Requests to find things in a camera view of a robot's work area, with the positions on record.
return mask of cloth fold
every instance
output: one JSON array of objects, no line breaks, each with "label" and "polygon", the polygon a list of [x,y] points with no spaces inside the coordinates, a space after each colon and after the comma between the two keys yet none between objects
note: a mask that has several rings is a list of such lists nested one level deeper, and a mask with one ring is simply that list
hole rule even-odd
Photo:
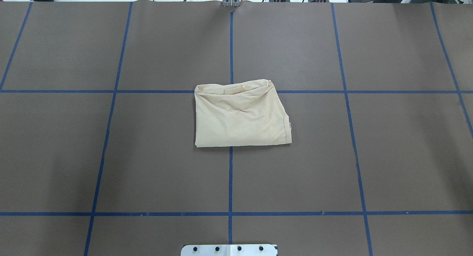
[{"label": "cloth fold", "polygon": [[267,79],[198,85],[194,96],[197,147],[292,143],[289,116]]}]

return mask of cream-colored towel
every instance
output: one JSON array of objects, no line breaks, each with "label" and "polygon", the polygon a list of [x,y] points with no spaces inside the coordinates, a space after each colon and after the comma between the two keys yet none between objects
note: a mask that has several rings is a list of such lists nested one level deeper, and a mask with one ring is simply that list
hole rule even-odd
[{"label": "cream-colored towel", "polygon": [[197,147],[292,143],[289,116],[267,79],[198,85],[194,95]]}]

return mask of gray table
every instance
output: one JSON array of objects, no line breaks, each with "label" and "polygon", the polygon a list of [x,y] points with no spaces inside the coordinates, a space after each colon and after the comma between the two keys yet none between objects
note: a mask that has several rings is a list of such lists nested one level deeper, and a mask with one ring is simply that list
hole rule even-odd
[{"label": "gray table", "polygon": [[[0,255],[473,254],[472,16],[0,2]],[[196,148],[194,87],[261,78],[293,143]]]}]

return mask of horizontal blue line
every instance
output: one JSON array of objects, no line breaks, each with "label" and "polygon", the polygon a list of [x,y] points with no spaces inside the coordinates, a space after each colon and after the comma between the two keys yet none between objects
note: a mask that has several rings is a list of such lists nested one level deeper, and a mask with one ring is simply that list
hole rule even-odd
[{"label": "horizontal blue line", "polygon": [[0,93],[113,93],[113,90],[1,90]]},{"label": "horizontal blue line", "polygon": [[194,91],[186,90],[118,90],[123,94],[193,94]]},{"label": "horizontal blue line", "polygon": [[0,216],[90,216],[90,212],[0,212]]},{"label": "horizontal blue line", "polygon": [[[338,90],[281,90],[280,94],[344,94]],[[473,94],[473,91],[346,91],[349,94]],[[0,90],[0,93],[113,93],[113,90]],[[118,90],[117,93],[192,94],[192,90]]]},{"label": "horizontal blue line", "polygon": [[[0,216],[343,216],[364,215],[353,212],[0,212]],[[473,214],[473,211],[368,211],[366,215]]]}]

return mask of beige cloth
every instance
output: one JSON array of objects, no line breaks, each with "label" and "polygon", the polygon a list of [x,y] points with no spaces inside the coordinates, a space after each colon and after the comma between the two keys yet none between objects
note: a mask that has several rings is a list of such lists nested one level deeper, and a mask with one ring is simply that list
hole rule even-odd
[{"label": "beige cloth", "polygon": [[194,95],[197,147],[292,143],[289,116],[267,79],[198,85]]}]

